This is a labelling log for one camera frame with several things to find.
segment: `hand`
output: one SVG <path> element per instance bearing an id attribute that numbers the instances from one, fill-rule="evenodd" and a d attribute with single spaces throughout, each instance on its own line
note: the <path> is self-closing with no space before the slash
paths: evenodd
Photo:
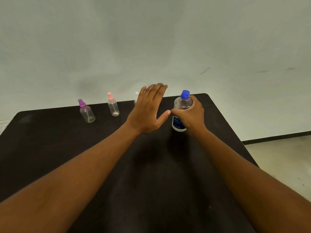
<path id="1" fill-rule="evenodd" d="M 190 99 L 192 100 L 192 106 L 189 109 L 172 109 L 171 112 L 172 115 L 178 117 L 185 128 L 194 135 L 196 132 L 206 127 L 204 124 L 204 109 L 202 104 L 194 95 L 191 95 Z"/>
<path id="2" fill-rule="evenodd" d="M 125 124 L 137 131 L 138 134 L 149 133 L 158 129 L 171 113 L 170 110 L 167 110 L 156 119 L 160 102 L 167 87 L 163 83 L 153 84 L 147 89 L 146 86 L 143 86 L 138 95 L 137 103 Z"/>

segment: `person's left arm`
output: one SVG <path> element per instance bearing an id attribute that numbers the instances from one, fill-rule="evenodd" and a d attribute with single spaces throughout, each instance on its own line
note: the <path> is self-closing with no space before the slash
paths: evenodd
<path id="1" fill-rule="evenodd" d="M 156 119 L 166 88 L 162 83 L 144 86 L 117 131 L 0 203 L 1 231 L 65 232 L 135 138 L 167 120 L 170 111 Z"/>

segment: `bottle with pink cap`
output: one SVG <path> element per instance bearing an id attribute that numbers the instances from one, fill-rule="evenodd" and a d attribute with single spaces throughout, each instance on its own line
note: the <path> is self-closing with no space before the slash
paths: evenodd
<path id="1" fill-rule="evenodd" d="M 120 114 L 117 101 L 110 92 L 108 92 L 108 105 L 112 116 L 118 116 Z"/>
<path id="2" fill-rule="evenodd" d="M 82 99 L 79 99 L 78 102 L 80 104 L 80 113 L 84 117 L 85 121 L 87 123 L 94 122 L 95 116 L 94 116 L 91 108 L 89 106 L 87 106 L 86 103 L 84 103 Z"/>

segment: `black baseboard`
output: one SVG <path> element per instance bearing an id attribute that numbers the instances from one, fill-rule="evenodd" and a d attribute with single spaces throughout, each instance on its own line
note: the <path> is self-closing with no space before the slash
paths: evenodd
<path id="1" fill-rule="evenodd" d="M 254 139 L 254 140 L 242 141 L 242 143 L 243 145 L 250 145 L 250 144 L 261 143 L 261 142 L 266 142 L 266 141 L 276 141 L 276 140 L 288 139 L 288 138 L 299 137 L 299 136 L 309 136 L 309 135 L 311 135 L 311 131 L 298 132 L 298 133 L 286 134 L 286 135 L 281 135 L 281 136 L 259 138 L 259 139 Z"/>

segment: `person's right arm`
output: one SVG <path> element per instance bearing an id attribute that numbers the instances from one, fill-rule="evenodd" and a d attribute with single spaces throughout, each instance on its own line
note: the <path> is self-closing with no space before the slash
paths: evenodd
<path id="1" fill-rule="evenodd" d="M 256 231 L 311 232 L 311 203 L 206 129 L 202 104 L 190 98 L 189 109 L 171 112 L 202 145 Z"/>

